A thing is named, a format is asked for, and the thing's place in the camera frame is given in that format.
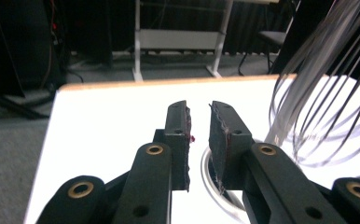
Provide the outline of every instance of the gray floor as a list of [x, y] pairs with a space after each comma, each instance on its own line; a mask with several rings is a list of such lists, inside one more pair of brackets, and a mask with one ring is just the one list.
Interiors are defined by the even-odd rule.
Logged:
[[[242, 56], [223, 56], [219, 73], [223, 77], [238, 76]], [[204, 65], [213, 61], [212, 55], [176, 55], [142, 57], [142, 74], [145, 80], [165, 78], [209, 77]], [[132, 80], [132, 58], [119, 56], [113, 68], [76, 59], [67, 75], [69, 83]], [[248, 56], [242, 66], [247, 75], [267, 74], [264, 56]], [[47, 91], [26, 92], [25, 99], [12, 97], [20, 104], [47, 96]], [[35, 108], [49, 115], [52, 103]], [[32, 189], [35, 170], [48, 126], [48, 119], [27, 120], [0, 107], [0, 223], [22, 223]]]

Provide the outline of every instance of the metal frame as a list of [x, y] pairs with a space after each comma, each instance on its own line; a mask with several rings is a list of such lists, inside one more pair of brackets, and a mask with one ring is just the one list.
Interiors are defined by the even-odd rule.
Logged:
[[230, 11], [233, 0], [227, 0], [224, 16], [219, 32], [193, 32], [193, 31], [163, 31], [140, 29], [140, 0], [136, 0], [135, 31], [134, 31], [134, 68], [135, 81], [143, 81], [140, 68], [141, 49], [215, 49], [215, 60], [207, 65], [207, 70], [213, 77], [221, 77], [217, 72], [226, 39]]

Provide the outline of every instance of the cable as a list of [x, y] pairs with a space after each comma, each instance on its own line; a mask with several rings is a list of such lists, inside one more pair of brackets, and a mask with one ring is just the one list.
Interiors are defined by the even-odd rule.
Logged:
[[247, 52], [244, 53], [244, 55], [241, 59], [241, 62], [239, 63], [239, 66], [238, 66], [238, 73], [240, 76], [244, 76], [244, 74], [241, 72], [241, 66], [244, 63], [244, 60], [246, 60], [246, 57], [247, 57]]
[[164, 2], [163, 2], [162, 15], [160, 16], [158, 29], [160, 29], [162, 27], [163, 18], [165, 17], [166, 7], [167, 7], [168, 3], [169, 3], [169, 0], [164, 0]]
[[70, 69], [67, 69], [66, 71], [68, 74], [72, 74], [73, 76], [78, 77], [80, 79], [81, 83], [84, 83], [84, 78], [81, 75], [77, 74], [76, 72], [74, 72]]
[[[53, 26], [53, 23], [54, 23], [54, 17], [55, 17], [55, 0], [50, 0], [50, 3], [51, 3], [51, 22], [50, 22], [50, 25], [49, 25], [49, 31], [50, 31], [50, 34], [52, 35], [53, 34], [53, 30], [52, 30], [52, 26]], [[48, 42], [49, 43], [49, 50], [48, 50], [48, 68], [47, 68], [47, 72], [46, 74], [44, 75], [43, 77], [43, 80], [41, 82], [41, 85], [40, 85], [40, 89], [43, 89], [44, 88], [44, 85], [46, 85], [46, 82], [47, 82], [47, 79], [48, 79], [48, 76], [49, 74], [51, 73], [51, 64], [52, 64], [52, 44], [51, 44], [51, 41]]]

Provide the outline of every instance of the white table surface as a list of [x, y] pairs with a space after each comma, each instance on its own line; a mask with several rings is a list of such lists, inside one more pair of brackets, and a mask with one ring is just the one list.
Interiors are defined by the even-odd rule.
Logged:
[[[173, 192], [172, 223], [237, 223], [213, 201], [201, 180], [209, 104], [216, 100], [232, 105], [253, 137], [264, 139], [274, 82], [275, 77], [234, 77], [63, 87], [55, 98], [24, 223], [35, 223], [70, 178], [94, 175], [108, 182], [129, 171], [136, 150], [164, 128], [167, 107], [182, 100], [190, 108], [196, 141], [189, 151], [190, 191]], [[360, 154], [338, 166], [302, 168], [311, 180], [331, 188], [336, 178], [360, 175]]]

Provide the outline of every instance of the black chair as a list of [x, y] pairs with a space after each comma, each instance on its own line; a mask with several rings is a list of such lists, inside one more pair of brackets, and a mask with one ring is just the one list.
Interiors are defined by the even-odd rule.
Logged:
[[[276, 14], [281, 17], [287, 17], [288, 20], [292, 20], [296, 15], [296, 3], [294, 0], [280, 0], [279, 3], [269, 4], [264, 7], [265, 14], [265, 27], [263, 31], [258, 32], [257, 38], [262, 40], [265, 44], [265, 54], [267, 55], [268, 60], [268, 71], [270, 72], [271, 64], [273, 63], [270, 60], [270, 47], [275, 47], [280, 49], [284, 43], [286, 32], [278, 32], [278, 31], [270, 31], [268, 25], [268, 10], [270, 13]], [[243, 76], [241, 72], [241, 66], [244, 60], [247, 57], [247, 52], [243, 55], [241, 63], [238, 67], [238, 72], [241, 76]]]

